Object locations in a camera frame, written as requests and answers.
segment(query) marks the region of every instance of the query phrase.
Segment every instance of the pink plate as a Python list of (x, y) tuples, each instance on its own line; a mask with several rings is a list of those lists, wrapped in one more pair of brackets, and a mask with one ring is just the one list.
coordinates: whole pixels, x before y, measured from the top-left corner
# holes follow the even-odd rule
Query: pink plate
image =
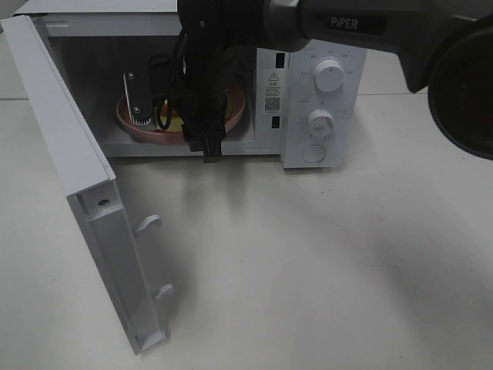
[[(228, 90), (228, 100), (232, 106), (231, 118), (226, 121), (226, 132), (228, 133), (241, 121), (245, 112), (246, 100), (245, 94), (238, 86), (231, 86)], [(144, 143), (152, 143), (167, 146), (183, 146), (186, 145), (182, 133), (171, 133), (167, 131), (143, 131), (136, 128), (129, 117), (129, 109), (126, 104), (125, 96), (122, 97), (116, 106), (116, 115), (122, 128), (131, 136), (143, 141)]]

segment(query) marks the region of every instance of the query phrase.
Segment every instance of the warning label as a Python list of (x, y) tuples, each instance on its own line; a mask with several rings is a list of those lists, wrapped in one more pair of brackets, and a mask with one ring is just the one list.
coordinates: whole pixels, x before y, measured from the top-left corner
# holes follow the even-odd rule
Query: warning label
[(264, 112), (281, 116), (284, 108), (284, 95), (287, 90), (285, 69), (269, 69), (264, 72)]

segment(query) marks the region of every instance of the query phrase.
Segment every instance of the robotic arm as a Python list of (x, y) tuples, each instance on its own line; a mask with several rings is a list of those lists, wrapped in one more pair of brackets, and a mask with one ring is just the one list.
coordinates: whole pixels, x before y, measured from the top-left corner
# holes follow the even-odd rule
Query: robotic arm
[(220, 154), (238, 45), (287, 52), (319, 39), (394, 52), (413, 93), (429, 86), (443, 134), (493, 160), (490, 0), (179, 0), (186, 68), (176, 108), (192, 150)]

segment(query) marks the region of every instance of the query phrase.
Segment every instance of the microwave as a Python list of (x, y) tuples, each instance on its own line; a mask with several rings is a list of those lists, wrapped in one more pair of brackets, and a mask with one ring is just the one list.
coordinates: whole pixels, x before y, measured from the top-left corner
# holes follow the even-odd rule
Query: microwave
[[(129, 223), (107, 158), (197, 155), (185, 143), (139, 138), (119, 115), (125, 76), (173, 50), (176, 0), (31, 0), (2, 26), (65, 196), (139, 354), (167, 336), (157, 302), (174, 288), (170, 281), (151, 291), (136, 238), (160, 217)], [(234, 81), (241, 117), (223, 154), (278, 156), (285, 168), (340, 166), (365, 59), (365, 49), (329, 42), (293, 53), (245, 47)]]

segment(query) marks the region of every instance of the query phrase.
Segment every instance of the open microwave door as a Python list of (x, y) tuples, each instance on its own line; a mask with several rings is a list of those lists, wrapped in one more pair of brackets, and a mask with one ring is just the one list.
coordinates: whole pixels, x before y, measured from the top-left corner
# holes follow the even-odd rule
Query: open microwave door
[(165, 338), (155, 300), (173, 289), (149, 291), (136, 248), (135, 236), (159, 217), (130, 226), (116, 176), (50, 56), (42, 22), (20, 15), (2, 26), (67, 201), (138, 354)]

